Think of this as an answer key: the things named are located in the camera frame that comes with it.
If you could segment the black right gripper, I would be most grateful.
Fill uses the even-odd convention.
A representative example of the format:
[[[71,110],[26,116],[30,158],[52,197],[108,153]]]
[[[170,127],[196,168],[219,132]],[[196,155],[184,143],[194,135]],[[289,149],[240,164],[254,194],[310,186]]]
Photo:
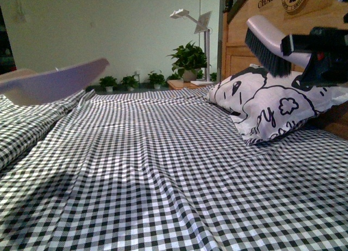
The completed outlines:
[[[347,30],[314,27],[308,35],[289,34],[281,41],[285,56],[309,53],[299,78],[301,88],[347,86]]]

